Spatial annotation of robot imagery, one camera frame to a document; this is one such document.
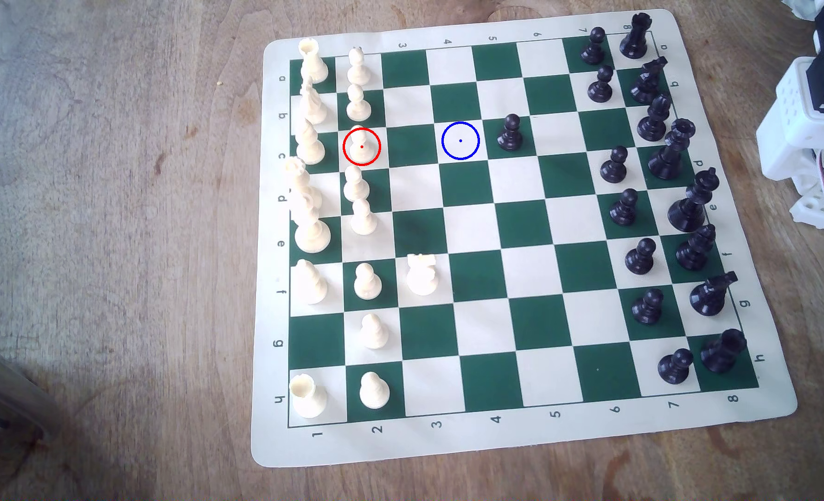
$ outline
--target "white pawn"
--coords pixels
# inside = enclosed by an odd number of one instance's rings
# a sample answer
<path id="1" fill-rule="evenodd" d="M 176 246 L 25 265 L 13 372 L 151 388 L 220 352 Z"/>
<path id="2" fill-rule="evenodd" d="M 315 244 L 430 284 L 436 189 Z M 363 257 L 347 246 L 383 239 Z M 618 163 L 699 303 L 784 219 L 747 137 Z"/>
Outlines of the white pawn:
<path id="1" fill-rule="evenodd" d="M 373 300 L 381 293 L 381 278 L 374 274 L 368 263 L 357 266 L 357 278 L 353 281 L 353 291 L 363 300 Z"/>
<path id="2" fill-rule="evenodd" d="M 353 202 L 353 216 L 351 229 L 356 234 L 372 234 L 378 227 L 378 219 L 372 214 L 372 206 L 367 199 L 358 199 Z"/>
<path id="3" fill-rule="evenodd" d="M 390 386 L 378 374 L 364 373 L 359 382 L 359 399 L 370 409 L 380 409 L 390 400 Z"/>
<path id="4" fill-rule="evenodd" d="M 347 88 L 347 97 L 351 100 L 347 105 L 347 116 L 354 122 L 361 122 L 372 116 L 372 105 L 364 99 L 362 87 L 351 84 Z"/>
<path id="5" fill-rule="evenodd" d="M 359 336 L 362 340 L 362 345 L 371 349 L 378 349 L 387 344 L 387 329 L 381 323 L 381 318 L 369 313 L 362 317 L 362 329 L 359 331 Z"/>
<path id="6" fill-rule="evenodd" d="M 294 411 L 304 419 L 313 419 L 326 410 L 328 392 L 317 386 L 309 374 L 298 374 L 288 383 L 288 391 L 292 393 Z"/>

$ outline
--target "white square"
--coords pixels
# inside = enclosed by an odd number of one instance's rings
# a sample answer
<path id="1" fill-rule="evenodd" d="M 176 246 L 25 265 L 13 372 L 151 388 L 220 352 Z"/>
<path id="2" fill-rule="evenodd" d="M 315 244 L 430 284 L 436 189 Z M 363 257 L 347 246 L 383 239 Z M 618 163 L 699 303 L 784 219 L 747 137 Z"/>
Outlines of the white square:
<path id="1" fill-rule="evenodd" d="M 397 211 L 436 209 L 443 206 L 440 166 L 412 165 L 390 169 L 390 207 Z"/>
<path id="2" fill-rule="evenodd" d="M 450 254 L 495 251 L 502 248 L 495 204 L 444 207 L 446 245 Z"/>
<path id="3" fill-rule="evenodd" d="M 403 360 L 406 416 L 464 412 L 459 357 Z"/>
<path id="4" fill-rule="evenodd" d="M 489 179 L 495 203 L 544 199 L 538 157 L 490 160 Z"/>
<path id="5" fill-rule="evenodd" d="M 502 249 L 509 298 L 560 294 L 561 272 L 553 245 Z"/>
<path id="6" fill-rule="evenodd" d="M 344 366 L 295 369 L 289 372 L 289 378 L 293 378 L 298 374 L 307 374 L 313 378 L 313 382 L 316 383 L 317 387 L 326 390 L 328 401 L 326 402 L 326 410 L 322 411 L 322 414 L 313 419 L 306 419 L 300 417 L 294 410 L 294 397 L 288 392 L 289 426 L 344 423 L 347 421 L 347 370 Z"/>
<path id="7" fill-rule="evenodd" d="M 534 115 L 529 122 L 532 124 L 536 154 L 575 154 L 585 151 L 582 122 L 578 120 L 577 112 Z"/>
<path id="8" fill-rule="evenodd" d="M 479 81 L 477 95 L 483 120 L 503 119 L 511 113 L 520 117 L 529 115 L 529 101 L 523 78 Z"/>
<path id="9" fill-rule="evenodd" d="M 567 58 L 564 54 L 561 39 L 517 42 L 517 57 L 524 77 L 546 77 L 569 73 Z"/>
<path id="10" fill-rule="evenodd" d="M 387 344 L 377 349 L 365 347 L 360 339 L 362 317 L 373 313 L 381 319 L 387 331 Z M 380 364 L 403 359 L 403 343 L 399 333 L 399 308 L 363 309 L 344 312 L 344 364 Z"/>
<path id="11" fill-rule="evenodd" d="M 563 294 L 573 346 L 628 341 L 622 301 L 616 289 Z"/>
<path id="12" fill-rule="evenodd" d="M 344 310 L 344 265 L 342 263 L 326 263 L 313 266 L 319 271 L 319 276 L 328 283 L 326 297 L 317 304 L 307 304 L 303 298 L 304 288 L 296 280 L 298 276 L 297 263 L 292 263 L 291 316 L 323 315 L 326 313 L 340 313 Z"/>
<path id="13" fill-rule="evenodd" d="M 644 397 L 651 395 L 667 395 L 669 393 L 691 393 L 699 391 L 699 380 L 696 379 L 696 368 L 690 366 L 690 375 L 680 384 L 669 384 L 659 375 L 659 360 L 665 355 L 671 355 L 680 347 L 689 349 L 687 338 L 662 338 L 656 340 L 633 340 L 630 343 L 634 370 L 637 372 L 637 381 L 640 385 L 640 394 Z M 694 364 L 700 364 L 698 353 Z"/>
<path id="14" fill-rule="evenodd" d="M 460 84 L 477 81 L 470 47 L 450 47 L 427 51 L 430 85 Z"/>
<path id="15" fill-rule="evenodd" d="M 549 198 L 544 201 L 555 244 L 606 240 L 597 195 Z"/>
<path id="16" fill-rule="evenodd" d="M 520 350 L 517 370 L 526 406 L 582 401 L 582 386 L 571 346 Z"/>
<path id="17" fill-rule="evenodd" d="M 437 259 L 437 290 L 426 296 L 419 296 L 408 286 L 409 264 L 408 257 L 396 258 L 396 296 L 401 308 L 410 306 L 429 306 L 449 304 L 452 299 L 452 268 L 449 266 L 448 254 L 436 254 Z"/>
<path id="18" fill-rule="evenodd" d="M 459 355 L 501 353 L 517 348 L 506 298 L 454 304 Z"/>
<path id="19" fill-rule="evenodd" d="M 430 86 L 384 89 L 384 116 L 389 128 L 432 124 L 433 103 L 430 100 Z"/>

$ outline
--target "wood grain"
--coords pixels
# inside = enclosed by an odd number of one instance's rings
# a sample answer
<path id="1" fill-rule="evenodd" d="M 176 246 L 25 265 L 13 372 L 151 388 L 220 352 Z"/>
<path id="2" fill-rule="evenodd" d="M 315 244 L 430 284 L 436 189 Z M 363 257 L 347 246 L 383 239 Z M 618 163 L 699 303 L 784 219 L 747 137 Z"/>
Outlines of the wood grain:
<path id="1" fill-rule="evenodd" d="M 796 414 L 334 467 L 254 463 L 266 44 L 655 7 L 682 27 Z M 0 497 L 823 496 L 824 232 L 792 222 L 797 194 L 761 175 L 754 141 L 811 31 L 777 0 L 0 0 L 0 354 L 65 416 L 62 438 L 36 446 Z"/>

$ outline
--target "white chess piece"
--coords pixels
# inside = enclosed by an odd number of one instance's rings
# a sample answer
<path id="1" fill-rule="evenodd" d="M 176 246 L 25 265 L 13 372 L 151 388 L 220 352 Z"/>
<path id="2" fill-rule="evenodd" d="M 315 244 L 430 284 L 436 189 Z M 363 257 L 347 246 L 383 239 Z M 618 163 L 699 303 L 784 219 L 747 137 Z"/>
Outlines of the white chess piece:
<path id="1" fill-rule="evenodd" d="M 326 298 L 328 282 L 322 278 L 313 263 L 306 259 L 298 259 L 295 273 L 297 273 L 300 296 L 307 304 L 316 304 Z"/>
<path id="2" fill-rule="evenodd" d="M 378 227 L 378 219 L 372 214 L 372 206 L 367 199 L 358 199 L 353 202 L 353 216 L 351 229 L 356 234 L 372 234 Z"/>
<path id="3" fill-rule="evenodd" d="M 326 147 L 319 141 L 319 133 L 309 120 L 304 119 L 294 139 L 298 142 L 297 156 L 306 165 L 315 165 L 326 157 Z"/>
<path id="4" fill-rule="evenodd" d="M 326 410 L 328 392 L 317 386 L 316 381 L 309 374 L 298 374 L 288 383 L 288 391 L 292 393 L 294 412 L 304 419 L 313 419 Z"/>
<path id="5" fill-rule="evenodd" d="M 363 300 L 373 300 L 381 293 L 381 278 L 374 274 L 368 263 L 357 266 L 357 278 L 353 281 L 353 291 Z"/>
<path id="6" fill-rule="evenodd" d="M 351 100 L 347 105 L 347 116 L 350 120 L 361 122 L 372 116 L 372 105 L 364 99 L 361 86 L 351 84 L 347 88 L 347 97 Z"/>
<path id="7" fill-rule="evenodd" d="M 365 54 L 359 47 L 353 47 L 350 53 L 351 68 L 347 70 L 347 81 L 351 84 L 365 85 L 372 72 L 365 66 Z"/>
<path id="8" fill-rule="evenodd" d="M 300 40 L 298 50 L 303 56 L 303 63 L 300 64 L 301 76 L 309 77 L 314 84 L 325 80 L 328 77 L 328 67 L 319 57 L 319 43 L 314 39 Z"/>
<path id="9" fill-rule="evenodd" d="M 384 347 L 387 344 L 388 336 L 387 329 L 384 328 L 384 324 L 382 324 L 378 315 L 369 313 L 362 317 L 362 328 L 359 330 L 359 337 L 364 347 L 370 349 Z"/>
<path id="10" fill-rule="evenodd" d="M 359 399 L 370 409 L 380 409 L 390 400 L 390 386 L 378 374 L 364 373 L 359 382 Z"/>

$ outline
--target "green square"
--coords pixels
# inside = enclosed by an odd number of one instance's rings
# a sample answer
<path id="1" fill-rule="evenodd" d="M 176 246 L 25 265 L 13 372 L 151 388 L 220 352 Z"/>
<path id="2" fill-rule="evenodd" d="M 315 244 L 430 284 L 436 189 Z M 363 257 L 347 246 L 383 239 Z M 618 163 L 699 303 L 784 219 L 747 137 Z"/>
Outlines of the green square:
<path id="1" fill-rule="evenodd" d="M 632 304 L 642 298 L 647 290 L 654 288 L 662 290 L 662 315 L 659 316 L 656 324 L 643 325 L 634 319 Z M 674 299 L 674 290 L 671 285 L 620 289 L 619 300 L 622 302 L 622 314 L 626 317 L 629 340 L 654 340 L 684 336 L 681 312 L 678 311 L 678 302 Z"/>
<path id="2" fill-rule="evenodd" d="M 592 65 L 582 61 L 582 51 L 584 51 L 584 48 L 589 42 L 590 40 L 587 35 L 563 39 L 563 51 L 567 55 L 567 66 L 569 66 L 569 72 L 584 73 L 587 71 L 593 71 L 594 74 L 597 74 L 597 68 L 604 64 L 609 65 L 610 68 L 615 68 L 613 65 L 613 51 L 609 48 L 609 42 L 607 39 L 604 39 L 603 43 L 600 44 L 600 46 L 603 47 L 604 53 L 603 61 L 600 64 Z"/>
<path id="3" fill-rule="evenodd" d="M 515 353 L 469 355 L 461 358 L 461 365 L 466 412 L 523 406 Z"/>
<path id="4" fill-rule="evenodd" d="M 603 219 L 603 229 L 608 239 L 631 238 L 635 236 L 650 236 L 659 233 L 656 229 L 656 218 L 653 216 L 653 207 L 647 192 L 637 193 L 637 204 L 634 206 L 636 216 L 630 226 L 617 225 L 609 217 L 609 208 L 619 200 L 620 193 L 597 195 L 597 205 L 600 207 L 600 218 Z"/>
<path id="5" fill-rule="evenodd" d="M 338 155 L 340 153 L 340 147 L 338 144 L 338 133 L 336 132 L 325 132 L 319 134 L 318 137 L 319 141 L 322 142 L 322 145 L 326 148 L 326 155 L 319 161 L 317 164 L 307 165 L 307 172 L 310 174 L 323 174 L 326 172 L 338 172 Z M 294 136 L 292 135 L 291 145 L 288 147 L 288 154 L 290 156 L 297 155 L 298 152 L 298 143 L 294 140 Z"/>
<path id="6" fill-rule="evenodd" d="M 289 223 L 291 233 L 288 238 L 291 242 L 288 243 L 288 258 L 291 260 L 292 265 L 298 262 L 298 259 L 306 259 L 314 265 L 339 263 L 341 261 L 340 216 L 335 216 L 333 218 L 321 218 L 319 220 L 328 226 L 328 229 L 332 232 L 332 239 L 329 241 L 328 246 L 325 249 L 317 252 L 316 254 L 307 254 L 298 248 L 298 245 L 294 241 L 294 232 L 298 229 L 297 223 L 294 221 Z"/>
<path id="7" fill-rule="evenodd" d="M 480 118 L 477 82 L 431 85 L 430 100 L 433 103 L 433 121 L 437 123 Z"/>
<path id="8" fill-rule="evenodd" d="M 393 243 L 396 256 L 446 254 L 446 220 L 442 209 L 393 213 Z"/>
<path id="9" fill-rule="evenodd" d="M 361 122 L 355 122 L 347 116 L 347 105 L 351 103 L 351 98 L 347 97 L 346 92 L 338 94 L 338 130 L 350 130 L 356 125 L 364 128 L 387 126 L 387 120 L 384 119 L 384 91 L 366 90 L 364 99 L 372 106 L 372 114 Z"/>
<path id="10" fill-rule="evenodd" d="M 543 199 L 496 203 L 495 216 L 503 249 L 551 243 L 551 226 Z"/>
<path id="11" fill-rule="evenodd" d="M 754 374 L 752 366 L 752 356 L 748 353 L 748 348 L 744 349 L 733 368 L 726 373 L 713 373 L 706 369 L 699 357 L 702 345 L 709 340 L 715 340 L 720 334 L 709 334 L 707 336 L 688 337 L 690 351 L 693 352 L 693 367 L 696 369 L 696 378 L 699 381 L 699 389 L 703 392 L 727 392 L 730 390 L 741 390 L 745 388 L 758 388 L 758 378 Z"/>
<path id="12" fill-rule="evenodd" d="M 362 178 L 368 183 L 368 204 L 372 212 L 390 212 L 390 170 L 386 168 L 374 168 L 363 170 Z M 347 177 L 340 173 L 340 187 L 347 184 Z M 349 216 L 353 214 L 353 202 L 340 194 L 340 214 Z"/>
<path id="13" fill-rule="evenodd" d="M 288 368 L 344 365 L 344 314 L 288 318 Z"/>
<path id="14" fill-rule="evenodd" d="M 429 165 L 437 163 L 437 137 L 433 124 L 387 129 L 390 166 Z"/>
<path id="15" fill-rule="evenodd" d="M 517 349 L 572 344 L 562 295 L 511 298 L 510 302 Z"/>
<path id="16" fill-rule="evenodd" d="M 362 375 L 368 372 L 378 377 L 390 387 L 390 398 L 380 409 L 370 409 L 359 399 L 359 385 Z M 403 363 L 365 364 L 347 366 L 347 422 L 376 421 L 406 417 L 406 396 L 403 391 Z"/>
<path id="17" fill-rule="evenodd" d="M 429 85 L 425 51 L 382 52 L 384 88 Z"/>
<path id="18" fill-rule="evenodd" d="M 589 152 L 612 150 L 619 145 L 634 147 L 632 128 L 625 108 L 580 111 L 579 123 L 582 124 L 584 147 Z"/>
<path id="19" fill-rule="evenodd" d="M 485 154 L 490 159 L 511 159 L 531 157 L 536 154 L 536 144 L 532 140 L 532 124 L 529 117 L 520 117 L 520 133 L 523 134 L 523 143 L 518 150 L 507 152 L 498 145 L 498 136 L 505 130 L 505 119 L 483 120 L 483 137 Z M 393 142 L 390 143 L 390 155 L 393 155 Z"/>
<path id="20" fill-rule="evenodd" d="M 538 157 L 542 186 L 547 198 L 594 194 L 594 179 L 587 154 Z"/>
<path id="21" fill-rule="evenodd" d="M 356 268 L 363 262 L 372 265 L 374 274 L 381 279 L 381 293 L 373 300 L 360 298 L 353 289 L 353 283 L 356 281 Z M 394 259 L 344 263 L 344 311 L 395 308 L 398 303 L 399 301 L 396 298 L 396 261 Z"/>
<path id="22" fill-rule="evenodd" d="M 640 397 L 634 357 L 627 342 L 575 346 L 573 352 L 585 402 Z"/>
<path id="23" fill-rule="evenodd" d="M 492 203 L 492 181 L 487 161 L 464 161 L 440 164 L 443 205 Z"/>
<path id="24" fill-rule="evenodd" d="M 573 85 L 569 75 L 523 78 L 530 115 L 575 111 Z"/>
<path id="25" fill-rule="evenodd" d="M 451 304 L 399 309 L 403 359 L 458 355 L 455 313 Z"/>
<path id="26" fill-rule="evenodd" d="M 500 250 L 449 254 L 452 295 L 456 302 L 506 298 L 505 267 Z"/>
<path id="27" fill-rule="evenodd" d="M 564 292 L 616 288 L 606 241 L 555 245 L 554 251 Z"/>
<path id="28" fill-rule="evenodd" d="M 672 277 L 672 283 L 692 283 L 704 282 L 711 276 L 723 275 L 726 270 L 721 263 L 721 256 L 718 254 L 717 245 L 713 245 L 708 251 L 706 266 L 699 271 L 684 269 L 678 264 L 675 252 L 678 246 L 687 242 L 692 233 L 669 234 L 660 237 L 662 239 L 662 250 L 665 253 L 665 262 L 668 263 L 668 273 Z"/>
<path id="29" fill-rule="evenodd" d="M 523 76 L 520 71 L 517 44 L 474 45 L 471 50 L 477 80 L 498 80 Z"/>

